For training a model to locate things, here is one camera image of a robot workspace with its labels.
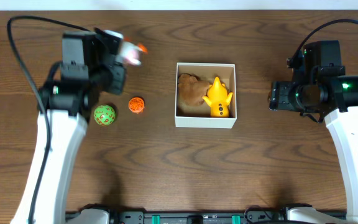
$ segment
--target yellow toy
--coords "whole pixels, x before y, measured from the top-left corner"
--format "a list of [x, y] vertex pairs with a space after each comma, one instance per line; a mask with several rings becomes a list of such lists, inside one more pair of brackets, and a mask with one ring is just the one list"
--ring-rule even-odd
[[206, 96], [203, 96], [206, 104], [211, 108], [211, 117], [227, 118], [229, 116], [228, 106], [231, 102], [233, 93], [227, 93], [225, 84], [221, 84], [218, 77], [215, 78], [214, 84], [209, 85]]

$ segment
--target green ball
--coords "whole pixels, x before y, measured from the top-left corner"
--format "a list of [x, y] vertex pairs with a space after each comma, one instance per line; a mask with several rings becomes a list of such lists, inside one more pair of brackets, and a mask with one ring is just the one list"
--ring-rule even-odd
[[109, 105], [100, 105], [93, 112], [94, 120], [102, 125], [111, 124], [116, 119], [115, 110]]

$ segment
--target wooden table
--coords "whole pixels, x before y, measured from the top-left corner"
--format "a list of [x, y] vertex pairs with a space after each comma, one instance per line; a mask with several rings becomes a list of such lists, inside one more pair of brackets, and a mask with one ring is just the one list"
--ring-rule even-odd
[[[91, 121], [76, 158], [67, 210], [87, 203], [146, 210], [244, 210], [306, 202], [346, 209], [333, 141], [325, 125], [297, 113], [269, 111], [273, 80], [291, 79], [285, 59], [314, 28], [358, 11], [81, 11], [0, 12], [0, 223], [9, 222], [24, 191], [37, 137], [35, 98], [7, 41], [6, 22], [32, 14], [122, 32], [142, 42], [143, 66], [128, 69], [114, 103], [117, 121]], [[14, 25], [14, 38], [41, 85], [61, 59], [64, 27]], [[339, 39], [347, 74], [358, 74], [358, 27], [338, 24], [312, 40]], [[238, 119], [232, 129], [176, 128], [177, 62], [234, 63]], [[144, 113], [127, 104], [140, 95]]]

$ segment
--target cardboard box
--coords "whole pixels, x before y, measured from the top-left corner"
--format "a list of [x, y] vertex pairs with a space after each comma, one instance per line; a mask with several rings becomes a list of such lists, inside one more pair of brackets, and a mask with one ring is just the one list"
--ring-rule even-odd
[[[211, 108], [203, 103], [201, 106], [187, 106], [178, 101], [178, 77], [182, 73], [197, 76], [200, 80], [213, 83], [219, 77], [228, 92], [233, 92], [229, 105], [228, 118], [211, 118]], [[177, 81], [175, 97], [175, 126], [187, 128], [232, 128], [237, 120], [236, 69], [233, 64], [217, 63], [177, 63]]]

